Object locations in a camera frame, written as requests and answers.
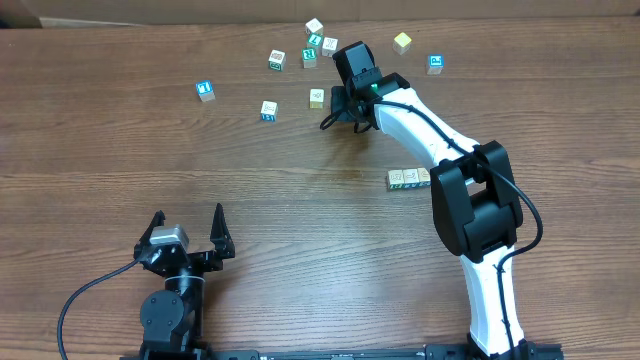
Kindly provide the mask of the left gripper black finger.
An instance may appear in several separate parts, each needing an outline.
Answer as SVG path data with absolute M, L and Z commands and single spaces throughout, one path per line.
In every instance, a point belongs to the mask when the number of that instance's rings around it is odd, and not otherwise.
M 214 245 L 217 258 L 224 260 L 235 257 L 235 245 L 226 224 L 223 206 L 220 203 L 216 205 L 209 239 Z
M 165 222 L 166 216 L 163 211 L 158 210 L 155 212 L 149 226 L 140 237 L 138 243 L 134 246 L 135 250 L 142 250 L 144 247 L 150 244 L 150 238 L 153 230 L 158 226 L 163 226 Z

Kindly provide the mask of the green R letter block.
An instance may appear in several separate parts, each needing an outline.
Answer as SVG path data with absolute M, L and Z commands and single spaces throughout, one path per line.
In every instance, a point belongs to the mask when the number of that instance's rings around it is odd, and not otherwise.
M 390 190 L 402 189 L 405 185 L 402 170 L 389 170 L 387 173 L 388 188 Z

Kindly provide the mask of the blue T letter block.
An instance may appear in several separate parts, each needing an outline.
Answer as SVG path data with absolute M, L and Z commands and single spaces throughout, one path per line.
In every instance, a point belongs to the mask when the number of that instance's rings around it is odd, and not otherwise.
M 416 188 L 420 184 L 419 172 L 417 169 L 405 169 L 403 171 L 403 188 Z

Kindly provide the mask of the yellow-top wooden block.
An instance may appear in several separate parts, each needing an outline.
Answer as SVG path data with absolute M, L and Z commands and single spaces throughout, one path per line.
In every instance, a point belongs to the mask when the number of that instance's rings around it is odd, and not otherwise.
M 428 187 L 431 185 L 431 177 L 429 171 L 426 168 L 417 168 L 419 186 Z

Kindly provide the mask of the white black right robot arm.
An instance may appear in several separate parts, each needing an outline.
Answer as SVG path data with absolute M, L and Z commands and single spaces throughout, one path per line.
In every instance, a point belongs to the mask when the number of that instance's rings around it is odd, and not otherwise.
M 460 260 L 471 309 L 468 358 L 525 359 L 511 274 L 516 230 L 523 222 L 506 150 L 481 145 L 447 125 L 396 73 L 384 76 L 363 42 L 333 55 L 343 82 L 332 113 L 393 137 L 428 169 L 433 221 L 444 246 Z

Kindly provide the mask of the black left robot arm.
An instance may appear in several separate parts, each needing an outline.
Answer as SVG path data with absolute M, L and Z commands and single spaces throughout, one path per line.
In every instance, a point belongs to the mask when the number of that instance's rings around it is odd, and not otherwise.
M 188 251 L 189 238 L 180 225 L 166 226 L 158 211 L 134 246 L 143 268 L 162 277 L 164 288 L 150 294 L 140 308 L 144 328 L 141 359 L 213 359 L 203 337 L 205 275 L 221 271 L 235 256 L 223 207 L 216 206 L 207 251 Z

